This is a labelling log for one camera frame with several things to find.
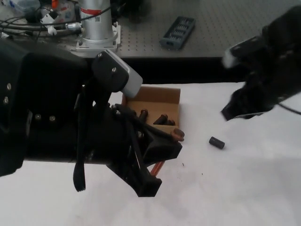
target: small black cap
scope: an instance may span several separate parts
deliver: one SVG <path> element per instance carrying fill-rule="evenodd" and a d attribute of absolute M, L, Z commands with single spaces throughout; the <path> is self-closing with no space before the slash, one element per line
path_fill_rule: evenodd
<path fill-rule="evenodd" d="M 219 149 L 223 149 L 225 147 L 225 143 L 220 141 L 219 139 L 216 139 L 215 137 L 210 138 L 209 144 L 211 144 Z"/>

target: open box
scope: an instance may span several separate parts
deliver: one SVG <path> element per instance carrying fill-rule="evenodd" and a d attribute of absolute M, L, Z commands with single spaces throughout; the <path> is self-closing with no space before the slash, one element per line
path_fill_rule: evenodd
<path fill-rule="evenodd" d="M 134 98 L 122 97 L 122 105 L 128 106 L 139 116 L 142 109 L 148 110 L 146 123 L 170 133 L 179 128 L 180 89 L 142 86 Z M 167 114 L 169 120 L 175 121 L 175 126 L 153 125 L 162 114 Z"/>

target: wire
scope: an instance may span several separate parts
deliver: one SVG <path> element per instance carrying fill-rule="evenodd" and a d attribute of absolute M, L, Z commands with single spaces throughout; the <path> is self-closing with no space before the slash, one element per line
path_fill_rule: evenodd
<path fill-rule="evenodd" d="M 1 31 L 0 31 L 0 40 L 2 39 L 2 33 L 4 32 L 4 29 L 5 28 L 7 28 L 7 27 L 9 27 L 9 25 L 10 25 L 10 23 L 13 23 L 13 22 L 15 22 L 15 21 L 18 21 L 18 20 L 21 20 L 21 19 L 23 19 L 24 17 L 23 16 L 18 16 L 18 17 L 13 17 L 13 18 L 9 18 L 9 19 L 7 19 L 4 23 L 7 23 L 7 25 L 6 26 L 1 26 Z"/>
<path fill-rule="evenodd" d="M 292 113 L 294 113 L 294 114 L 298 114 L 298 115 L 301 115 L 301 112 L 299 112 L 299 111 L 297 111 L 297 110 L 294 110 L 294 109 L 292 109 L 292 108 L 290 108 L 290 107 L 287 107 L 287 106 L 285 106 L 285 105 L 283 105 L 283 104 L 278 104 L 280 107 L 282 107 L 282 108 L 284 108 L 284 109 L 286 109 L 286 110 L 288 110 L 289 112 L 292 112 Z"/>
<path fill-rule="evenodd" d="M 18 26 L 3 26 L 0 24 L 0 28 L 4 28 L 4 29 L 10 29 L 10 30 L 20 30 L 20 31 L 31 31 L 31 32 L 39 32 L 40 29 L 39 28 L 33 28 L 33 27 L 18 27 Z"/>
<path fill-rule="evenodd" d="M 5 32 L 6 34 L 9 35 L 18 35 L 21 37 L 28 37 L 28 35 L 22 35 L 20 33 L 16 33 L 16 32 Z M 75 34 L 80 34 L 81 31 L 74 31 L 74 32 L 62 32 L 63 34 L 57 34 L 57 35 L 40 35 L 38 38 L 62 38 L 62 37 L 67 37 L 67 36 L 71 36 L 71 35 L 75 35 Z"/>
<path fill-rule="evenodd" d="M 85 21 L 85 20 L 89 20 L 91 18 L 94 18 L 94 17 L 97 17 L 97 16 L 100 16 L 101 14 L 109 11 L 111 9 L 111 6 L 109 6 L 108 8 L 104 9 L 103 11 L 101 11 L 100 13 L 97 13 L 95 15 L 92 15 L 92 16 L 88 16 L 88 17 L 85 17 L 85 18 L 82 18 L 80 21 Z M 77 21 L 76 20 L 73 20 L 73 21 L 69 21 L 69 22 L 60 22 L 60 23 L 52 23 L 52 24 L 43 24 L 44 26 L 51 26 L 51 25 L 64 25 L 64 24 L 71 24 L 71 23 L 76 23 Z M 40 26 L 39 24 L 15 24 L 15 23 L 10 23 L 10 25 L 16 25 L 16 26 Z"/>

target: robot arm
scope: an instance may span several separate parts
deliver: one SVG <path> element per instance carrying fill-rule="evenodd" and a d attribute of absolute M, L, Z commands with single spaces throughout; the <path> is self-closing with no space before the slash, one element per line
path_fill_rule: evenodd
<path fill-rule="evenodd" d="M 82 191 L 84 163 L 106 164 L 139 197 L 156 195 L 162 181 L 147 167 L 176 158 L 182 146 L 129 108 L 110 107 L 112 92 L 133 97 L 142 84 L 119 57 L 106 50 L 89 65 L 49 44 L 2 40 L 0 65 L 0 176 L 24 159 L 75 162 Z"/>
<path fill-rule="evenodd" d="M 226 120 L 260 115 L 301 91 L 300 15 L 301 6 L 296 6 L 264 27 L 260 36 L 225 52 L 226 68 L 242 64 L 251 70 L 222 110 Z"/>

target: white cloth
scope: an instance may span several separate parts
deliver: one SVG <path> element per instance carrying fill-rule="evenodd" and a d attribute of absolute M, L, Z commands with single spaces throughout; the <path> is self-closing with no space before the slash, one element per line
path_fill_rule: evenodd
<path fill-rule="evenodd" d="M 106 166 L 87 164 L 87 189 L 77 193 L 74 164 L 25 161 L 0 178 L 0 225 L 300 226 L 301 116 L 275 107 L 225 122 L 220 110 L 242 83 L 162 86 L 182 89 L 186 137 L 155 198 L 138 198 Z M 286 104 L 301 110 L 300 97 Z M 121 94 L 110 100 L 120 102 Z M 211 136 L 225 149 L 209 145 Z"/>

